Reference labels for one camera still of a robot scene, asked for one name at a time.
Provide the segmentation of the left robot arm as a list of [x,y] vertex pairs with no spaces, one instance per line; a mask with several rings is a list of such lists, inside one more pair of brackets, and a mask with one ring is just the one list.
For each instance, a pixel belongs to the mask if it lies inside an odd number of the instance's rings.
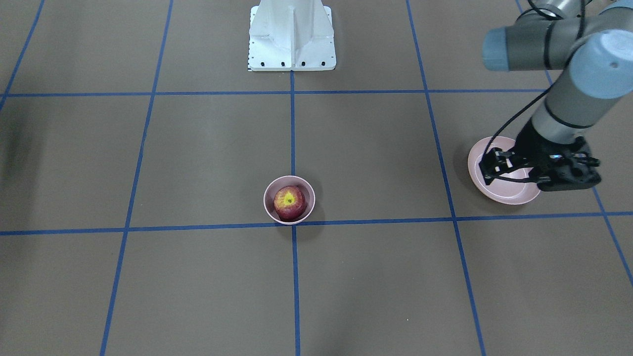
[[632,2],[616,0],[594,16],[586,15],[587,4],[532,1],[513,25],[486,34],[487,69],[561,74],[537,97],[540,106],[512,148],[486,146],[478,164],[485,185],[503,180],[571,191],[601,182],[600,161],[584,135],[632,91]]

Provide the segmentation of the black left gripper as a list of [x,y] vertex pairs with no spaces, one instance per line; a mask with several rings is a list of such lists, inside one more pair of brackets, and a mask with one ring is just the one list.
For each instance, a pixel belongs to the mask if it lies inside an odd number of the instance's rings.
[[[495,180],[521,184],[550,182],[551,177],[540,170],[562,167],[567,162],[563,155],[564,148],[566,148],[565,145],[552,142],[540,135],[530,119],[516,136],[514,152],[489,149],[482,155],[477,166],[484,179],[484,185],[491,185]],[[518,169],[522,174],[520,178],[504,176]]]

